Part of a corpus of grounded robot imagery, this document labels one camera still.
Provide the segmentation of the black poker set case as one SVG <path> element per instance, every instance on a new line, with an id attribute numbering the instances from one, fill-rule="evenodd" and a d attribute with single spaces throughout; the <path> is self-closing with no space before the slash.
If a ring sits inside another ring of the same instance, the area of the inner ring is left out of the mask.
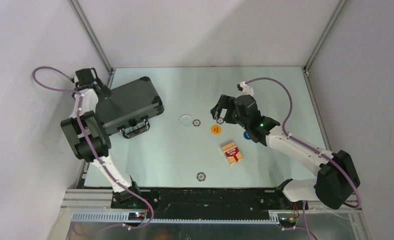
<path id="1" fill-rule="evenodd" d="M 96 105 L 107 134 L 119 132 L 126 139 L 148 131 L 149 119 L 163 112 L 162 100 L 148 76 L 112 89 L 112 95 Z"/>

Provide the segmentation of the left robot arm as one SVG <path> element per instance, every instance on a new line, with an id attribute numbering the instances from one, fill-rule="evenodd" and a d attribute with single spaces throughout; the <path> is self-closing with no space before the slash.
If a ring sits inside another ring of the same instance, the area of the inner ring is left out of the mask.
<path id="1" fill-rule="evenodd" d="M 122 175 L 110 154 L 109 135 L 96 113 L 99 100 L 107 99 L 111 91 L 99 79 L 95 68 L 76 71 L 73 78 L 75 105 L 68 119 L 61 122 L 63 133 L 76 158 L 94 165 L 109 181 L 113 197 L 130 208 L 142 204 L 143 195 L 130 175 Z"/>

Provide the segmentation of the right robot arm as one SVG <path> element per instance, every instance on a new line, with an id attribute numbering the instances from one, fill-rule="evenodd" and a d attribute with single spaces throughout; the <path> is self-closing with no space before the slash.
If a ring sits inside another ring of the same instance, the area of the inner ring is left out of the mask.
<path id="1" fill-rule="evenodd" d="M 343 150 L 334 153 L 296 139 L 278 121 L 263 116 L 252 96 L 223 94 L 210 110 L 212 118 L 220 119 L 222 110 L 226 111 L 224 123 L 240 125 L 253 142 L 286 154 L 314 175 L 305 180 L 290 178 L 277 187 L 275 201 L 280 208 L 288 209 L 299 201 L 321 201 L 337 210 L 359 187 L 350 154 Z"/>

